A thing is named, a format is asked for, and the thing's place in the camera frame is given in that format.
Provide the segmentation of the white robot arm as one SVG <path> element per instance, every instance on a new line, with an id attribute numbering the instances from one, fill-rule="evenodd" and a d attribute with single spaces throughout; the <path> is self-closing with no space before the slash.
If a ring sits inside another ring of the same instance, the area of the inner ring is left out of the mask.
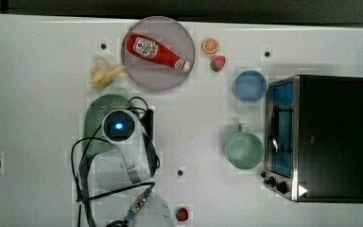
<path id="1" fill-rule="evenodd" d="M 77 177 L 80 227 L 176 227 L 155 193 L 159 160 L 141 118 L 127 108 L 87 119 Z"/>

